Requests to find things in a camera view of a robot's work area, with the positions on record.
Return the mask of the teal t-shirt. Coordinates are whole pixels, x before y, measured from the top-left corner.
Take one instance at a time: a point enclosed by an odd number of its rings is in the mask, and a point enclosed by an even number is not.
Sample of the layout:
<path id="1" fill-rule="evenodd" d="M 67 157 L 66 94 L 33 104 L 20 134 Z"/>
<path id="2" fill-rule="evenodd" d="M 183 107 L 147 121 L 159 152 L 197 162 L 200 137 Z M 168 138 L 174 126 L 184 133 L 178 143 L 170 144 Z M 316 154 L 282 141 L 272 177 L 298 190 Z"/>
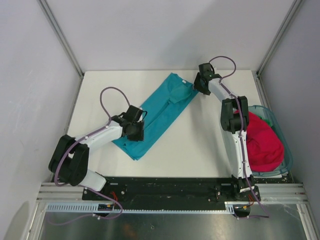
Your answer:
<path id="1" fill-rule="evenodd" d="M 144 118 L 144 140 L 132 141 L 127 137 L 113 143 L 131 159 L 141 159 L 166 132 L 188 104 L 197 95 L 194 85 L 176 73 L 170 73 L 162 84 L 143 102 L 147 111 Z"/>

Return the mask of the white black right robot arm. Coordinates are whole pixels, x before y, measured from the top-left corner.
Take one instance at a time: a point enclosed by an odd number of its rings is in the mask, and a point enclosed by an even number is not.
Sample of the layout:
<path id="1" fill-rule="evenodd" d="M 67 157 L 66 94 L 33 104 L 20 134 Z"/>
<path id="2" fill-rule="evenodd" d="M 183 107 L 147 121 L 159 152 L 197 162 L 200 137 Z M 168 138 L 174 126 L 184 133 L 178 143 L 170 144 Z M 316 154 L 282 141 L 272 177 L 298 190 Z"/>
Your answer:
<path id="1" fill-rule="evenodd" d="M 220 125 L 228 159 L 231 161 L 231 187 L 228 196 L 242 201 L 254 188 L 252 170 L 247 150 L 247 128 L 249 126 L 249 106 L 245 96 L 233 93 L 215 72 L 211 63 L 198 66 L 194 89 L 209 96 L 214 94 L 221 102 Z"/>

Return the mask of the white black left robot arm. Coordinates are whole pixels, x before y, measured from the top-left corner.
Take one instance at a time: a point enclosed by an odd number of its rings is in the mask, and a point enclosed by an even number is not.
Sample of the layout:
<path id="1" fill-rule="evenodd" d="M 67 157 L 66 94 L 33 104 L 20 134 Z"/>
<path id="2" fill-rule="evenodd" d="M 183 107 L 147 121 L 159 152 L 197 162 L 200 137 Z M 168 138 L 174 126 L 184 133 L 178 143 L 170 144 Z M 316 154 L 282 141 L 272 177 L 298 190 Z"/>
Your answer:
<path id="1" fill-rule="evenodd" d="M 126 112 L 112 116 L 104 125 L 82 136 L 63 135 L 48 165 L 58 185 L 83 186 L 93 190 L 100 200 L 110 196 L 111 188 L 101 174 L 89 169 L 90 154 L 104 145 L 118 140 L 144 140 L 144 118 L 148 112 L 130 105 Z"/>

